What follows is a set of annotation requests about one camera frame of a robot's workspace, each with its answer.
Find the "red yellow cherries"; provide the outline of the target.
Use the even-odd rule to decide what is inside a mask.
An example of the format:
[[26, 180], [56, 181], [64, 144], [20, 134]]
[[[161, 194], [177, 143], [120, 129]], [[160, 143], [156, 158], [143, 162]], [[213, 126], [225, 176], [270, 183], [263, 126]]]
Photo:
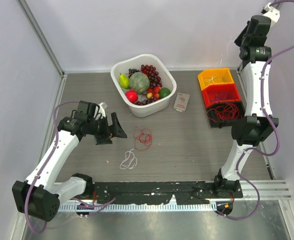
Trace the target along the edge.
[[160, 98], [160, 91], [161, 91], [160, 86], [155, 86], [154, 88], [149, 88], [147, 90], [146, 98], [147, 99], [159, 99]]

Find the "green melon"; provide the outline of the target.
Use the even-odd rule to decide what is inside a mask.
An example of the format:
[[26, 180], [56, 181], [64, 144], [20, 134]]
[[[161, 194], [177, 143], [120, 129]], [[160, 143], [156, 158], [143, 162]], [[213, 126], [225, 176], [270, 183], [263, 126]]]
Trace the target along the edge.
[[150, 87], [150, 80], [144, 73], [135, 72], [129, 78], [129, 87], [137, 94], [143, 94]]

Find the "black storage bin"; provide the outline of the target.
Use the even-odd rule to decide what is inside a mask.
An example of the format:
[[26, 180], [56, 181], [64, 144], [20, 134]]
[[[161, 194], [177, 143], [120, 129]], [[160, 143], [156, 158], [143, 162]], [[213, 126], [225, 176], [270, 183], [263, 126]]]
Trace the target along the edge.
[[206, 117], [211, 128], [231, 127], [244, 116], [242, 101], [216, 103], [206, 108]]

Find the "red apple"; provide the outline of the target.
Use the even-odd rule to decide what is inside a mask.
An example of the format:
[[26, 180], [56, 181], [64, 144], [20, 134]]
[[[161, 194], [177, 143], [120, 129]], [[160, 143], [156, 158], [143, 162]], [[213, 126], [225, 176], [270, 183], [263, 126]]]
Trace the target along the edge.
[[138, 94], [135, 90], [129, 90], [125, 93], [125, 96], [131, 103], [135, 103], [138, 100]]

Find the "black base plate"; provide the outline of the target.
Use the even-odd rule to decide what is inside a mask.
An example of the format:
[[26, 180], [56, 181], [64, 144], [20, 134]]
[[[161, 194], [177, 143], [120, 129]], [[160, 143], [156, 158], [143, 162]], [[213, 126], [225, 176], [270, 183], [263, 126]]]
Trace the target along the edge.
[[117, 205], [167, 205], [175, 197], [178, 205], [207, 204], [210, 199], [240, 199], [237, 180], [219, 186], [206, 181], [96, 182], [93, 193], [98, 204], [114, 200]]

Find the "green lime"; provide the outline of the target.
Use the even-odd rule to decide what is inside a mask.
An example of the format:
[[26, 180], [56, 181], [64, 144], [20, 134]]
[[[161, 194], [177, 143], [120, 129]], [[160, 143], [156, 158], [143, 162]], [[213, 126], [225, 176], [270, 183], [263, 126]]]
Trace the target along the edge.
[[170, 94], [171, 94], [171, 90], [168, 89], [167, 87], [163, 87], [163, 88], [161, 88], [161, 90], [159, 92], [159, 98], [163, 99], [163, 98], [167, 97]]

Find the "red storage bin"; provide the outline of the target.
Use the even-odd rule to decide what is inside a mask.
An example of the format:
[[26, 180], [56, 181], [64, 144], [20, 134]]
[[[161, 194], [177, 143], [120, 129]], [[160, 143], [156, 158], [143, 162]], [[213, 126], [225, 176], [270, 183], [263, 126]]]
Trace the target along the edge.
[[201, 93], [206, 108], [214, 104], [241, 101], [239, 91], [234, 83], [211, 85]]

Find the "white red card box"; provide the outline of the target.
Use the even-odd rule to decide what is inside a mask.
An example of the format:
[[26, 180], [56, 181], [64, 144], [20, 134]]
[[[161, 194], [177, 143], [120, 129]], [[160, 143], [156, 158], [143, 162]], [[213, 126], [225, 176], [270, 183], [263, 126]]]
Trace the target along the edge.
[[177, 112], [180, 112], [180, 113], [185, 112], [187, 109], [189, 98], [190, 98], [189, 94], [178, 92], [173, 108]]

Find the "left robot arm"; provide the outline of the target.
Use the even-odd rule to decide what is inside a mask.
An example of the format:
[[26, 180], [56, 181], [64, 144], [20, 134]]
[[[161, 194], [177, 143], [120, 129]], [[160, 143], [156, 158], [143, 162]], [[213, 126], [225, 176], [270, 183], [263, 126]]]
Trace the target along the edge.
[[112, 138], [127, 138], [116, 112], [108, 123], [105, 103], [79, 101], [70, 116], [54, 123], [54, 139], [45, 155], [24, 181], [16, 181], [12, 193], [18, 212], [45, 222], [51, 221], [61, 204], [79, 196], [87, 200], [94, 192], [92, 177], [75, 173], [55, 185], [67, 158], [82, 138], [92, 135], [97, 145], [112, 144]]

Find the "aluminium rail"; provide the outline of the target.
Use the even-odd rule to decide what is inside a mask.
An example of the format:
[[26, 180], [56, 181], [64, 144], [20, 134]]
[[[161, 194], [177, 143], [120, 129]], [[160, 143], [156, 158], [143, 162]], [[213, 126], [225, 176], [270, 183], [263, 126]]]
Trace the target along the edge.
[[[284, 180], [254, 180], [252, 182], [258, 189], [260, 203], [263, 201], [289, 201], [292, 199], [288, 186]], [[112, 203], [102, 209], [106, 213], [129, 213], [129, 212], [197, 212], [197, 211], [216, 211], [218, 207], [223, 207], [227, 203], [248, 201], [256, 204], [258, 200], [257, 192], [246, 181], [241, 181], [243, 197], [235, 198], [206, 198], [204, 203], [199, 200], [192, 203], [178, 202], [176, 196], [171, 193], [170, 199], [160, 204], [116, 204]]]

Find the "dark purple grape bunch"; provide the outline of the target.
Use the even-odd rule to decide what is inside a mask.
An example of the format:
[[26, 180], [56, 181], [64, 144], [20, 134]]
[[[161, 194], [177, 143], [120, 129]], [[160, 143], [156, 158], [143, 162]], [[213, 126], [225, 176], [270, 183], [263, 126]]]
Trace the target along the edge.
[[139, 73], [139, 72], [140, 72], [139, 69], [136, 69], [136, 68], [130, 68], [130, 69], [128, 70], [128, 78], [130, 78], [133, 74], [135, 74], [135, 73]]

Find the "green pear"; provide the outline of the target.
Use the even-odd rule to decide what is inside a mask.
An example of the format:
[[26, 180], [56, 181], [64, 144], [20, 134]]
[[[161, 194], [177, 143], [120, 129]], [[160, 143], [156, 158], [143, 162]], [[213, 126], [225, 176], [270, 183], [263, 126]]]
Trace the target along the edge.
[[119, 76], [119, 85], [121, 88], [127, 90], [130, 88], [130, 80], [129, 78], [124, 75], [124, 74], [120, 74]]

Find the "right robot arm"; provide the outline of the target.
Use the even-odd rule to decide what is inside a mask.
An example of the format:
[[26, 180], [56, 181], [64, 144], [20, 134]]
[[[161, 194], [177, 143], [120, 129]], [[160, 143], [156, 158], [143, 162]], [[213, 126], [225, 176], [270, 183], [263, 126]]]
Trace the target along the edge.
[[272, 50], [265, 45], [271, 27], [279, 18], [277, 12], [252, 16], [234, 41], [242, 61], [240, 75], [246, 80], [246, 110], [244, 117], [232, 126], [231, 151], [212, 184], [212, 192], [219, 198], [242, 196], [240, 174], [248, 157], [279, 124], [269, 103]]

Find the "dark red grapes front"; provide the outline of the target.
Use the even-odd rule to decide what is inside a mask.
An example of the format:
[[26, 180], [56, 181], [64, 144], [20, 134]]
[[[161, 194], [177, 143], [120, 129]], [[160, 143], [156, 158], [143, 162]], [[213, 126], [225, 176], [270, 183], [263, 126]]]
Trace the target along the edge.
[[155, 98], [155, 97], [151, 97], [151, 98], [146, 98], [146, 99], [143, 99], [143, 100], [137, 100], [135, 103], [133, 103], [134, 105], [137, 105], [137, 106], [145, 106], [145, 105], [149, 105], [149, 104], [152, 104], [156, 101], [160, 100], [159, 98]]

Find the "red grape bunch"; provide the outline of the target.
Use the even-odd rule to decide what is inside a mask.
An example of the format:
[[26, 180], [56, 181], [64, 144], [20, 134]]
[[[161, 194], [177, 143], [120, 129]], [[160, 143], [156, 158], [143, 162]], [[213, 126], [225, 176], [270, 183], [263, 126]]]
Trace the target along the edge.
[[140, 71], [148, 77], [151, 88], [163, 86], [162, 78], [160, 77], [160, 73], [157, 71], [155, 66], [142, 64]]

